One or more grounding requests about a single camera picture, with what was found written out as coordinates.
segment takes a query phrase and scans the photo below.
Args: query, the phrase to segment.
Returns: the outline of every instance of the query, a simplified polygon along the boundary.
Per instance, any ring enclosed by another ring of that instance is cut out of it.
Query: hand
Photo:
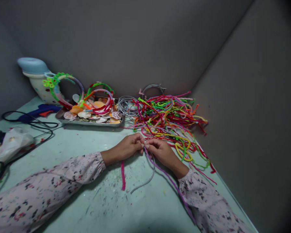
[[[186,176],[189,168],[175,155],[171,147],[164,140],[150,139],[145,143],[146,149],[166,167],[168,167],[178,179]]]
[[[128,135],[123,138],[115,147],[109,150],[102,151],[101,156],[106,166],[132,156],[136,151],[140,150],[143,153],[145,140],[140,133]]]

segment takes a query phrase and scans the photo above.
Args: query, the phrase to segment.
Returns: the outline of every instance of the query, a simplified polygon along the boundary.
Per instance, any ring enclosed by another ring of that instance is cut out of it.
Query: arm
[[[215,188],[184,165],[167,142],[151,139],[145,147],[177,176],[180,192],[201,232],[251,232]]]
[[[140,134],[127,136],[110,150],[71,158],[1,193],[0,232],[33,232],[83,184],[93,182],[106,166],[142,150],[143,143]]]

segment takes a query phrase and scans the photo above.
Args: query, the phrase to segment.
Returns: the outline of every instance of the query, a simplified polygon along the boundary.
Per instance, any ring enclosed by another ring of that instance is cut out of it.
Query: left hand
[[[136,151],[140,150],[143,153],[143,147],[145,146],[145,139],[140,133],[128,135],[123,138],[115,147],[109,150],[102,151],[101,156],[106,166],[121,160],[127,159],[132,156]]]

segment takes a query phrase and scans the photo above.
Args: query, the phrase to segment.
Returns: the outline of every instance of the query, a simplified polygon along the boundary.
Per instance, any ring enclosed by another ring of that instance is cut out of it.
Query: decorated headband
[[[68,103],[67,101],[65,101],[60,93],[60,89],[59,89],[59,82],[62,79],[68,80],[70,82],[72,82],[73,84],[75,84],[75,82],[78,84],[79,86],[79,92],[80,92],[80,100],[82,100],[84,98],[84,87],[82,86],[82,84],[80,83],[79,80],[77,80],[75,77],[71,76],[70,74],[65,74],[65,73],[44,73],[44,76],[47,78],[47,80],[43,80],[43,85],[45,87],[49,87],[50,88],[50,92],[52,94],[52,96],[54,97],[54,99],[60,103],[61,105],[65,106],[66,108],[68,108],[69,110],[72,108],[72,104]]]
[[[89,106],[85,103],[85,101],[86,101],[86,100],[89,100],[89,98],[90,98],[94,93],[96,93],[96,92],[105,92],[105,93],[107,93],[107,95],[108,95],[109,97],[108,97],[108,100],[107,100],[107,102],[105,103],[104,106],[102,106],[102,107],[100,107],[100,108],[91,108],[91,107],[89,107]],[[106,90],[106,89],[96,89],[96,90],[93,90],[89,95],[87,95],[87,96],[84,98],[84,100],[83,100],[82,103],[81,103],[81,107],[83,107],[83,105],[84,105],[85,107],[87,107],[88,110],[86,110],[86,112],[93,112],[93,113],[95,113],[95,114],[105,114],[105,113],[108,113],[108,112],[109,112],[109,109],[112,107],[113,102],[114,102],[114,98],[113,98],[112,94],[111,94],[108,90]]]
[[[97,86],[99,86],[99,85],[102,85],[102,88],[103,88],[103,89],[106,89],[106,87],[107,87],[107,88],[109,89],[110,93],[112,94],[112,96],[114,95],[114,90],[112,90],[111,87],[109,87],[108,84],[105,84],[105,83],[102,83],[102,82],[97,82],[97,83],[95,83],[95,84],[90,85],[90,87],[89,87],[89,89],[88,89],[88,91],[87,91],[87,95],[86,95],[86,97],[89,96],[89,95],[91,94],[93,88],[95,88],[95,87],[97,87]]]

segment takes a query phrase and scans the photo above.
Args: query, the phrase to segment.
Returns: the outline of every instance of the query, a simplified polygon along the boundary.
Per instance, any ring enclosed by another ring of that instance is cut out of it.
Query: blue cap
[[[37,58],[19,58],[17,63],[25,73],[44,74],[50,72],[45,62]]]

